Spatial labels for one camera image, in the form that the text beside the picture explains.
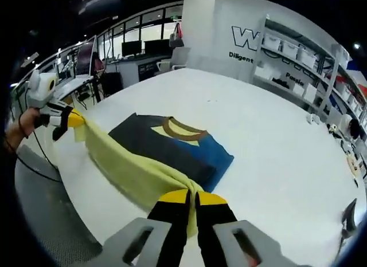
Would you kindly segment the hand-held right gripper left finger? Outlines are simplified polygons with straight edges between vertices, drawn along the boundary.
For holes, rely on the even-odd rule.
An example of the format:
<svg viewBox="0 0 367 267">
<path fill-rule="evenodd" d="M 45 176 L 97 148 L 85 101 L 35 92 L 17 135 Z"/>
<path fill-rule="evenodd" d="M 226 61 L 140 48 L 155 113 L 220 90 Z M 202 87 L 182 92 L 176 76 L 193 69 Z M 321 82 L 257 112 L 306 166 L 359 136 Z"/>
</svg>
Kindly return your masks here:
<svg viewBox="0 0 367 267">
<path fill-rule="evenodd" d="M 179 266 L 187 241 L 191 191 L 162 195 L 147 218 L 136 218 L 110 237 L 97 266 Z"/>
</svg>

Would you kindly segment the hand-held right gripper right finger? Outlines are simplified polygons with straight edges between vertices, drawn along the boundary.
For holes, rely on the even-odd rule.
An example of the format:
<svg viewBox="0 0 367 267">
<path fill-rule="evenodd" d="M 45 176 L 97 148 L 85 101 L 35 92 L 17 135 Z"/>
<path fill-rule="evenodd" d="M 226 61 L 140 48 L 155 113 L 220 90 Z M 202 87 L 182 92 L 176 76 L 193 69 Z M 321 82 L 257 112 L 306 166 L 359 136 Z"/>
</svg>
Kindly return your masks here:
<svg viewBox="0 0 367 267">
<path fill-rule="evenodd" d="M 248 221 L 239 221 L 222 197 L 196 194 L 198 245 L 205 266 L 286 266 L 280 244 Z"/>
</svg>

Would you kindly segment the person's left hand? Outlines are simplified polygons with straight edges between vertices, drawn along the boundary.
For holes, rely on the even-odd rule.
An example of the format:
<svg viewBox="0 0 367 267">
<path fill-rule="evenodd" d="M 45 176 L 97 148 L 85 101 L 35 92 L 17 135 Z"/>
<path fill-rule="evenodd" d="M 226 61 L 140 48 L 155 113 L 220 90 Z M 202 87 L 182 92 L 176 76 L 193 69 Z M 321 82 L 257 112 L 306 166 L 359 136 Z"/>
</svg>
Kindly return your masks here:
<svg viewBox="0 0 367 267">
<path fill-rule="evenodd" d="M 38 127 L 39 119 L 40 110 L 37 108 L 28 108 L 20 115 L 18 118 L 18 125 L 25 138 L 28 138 L 29 135 Z"/>
</svg>

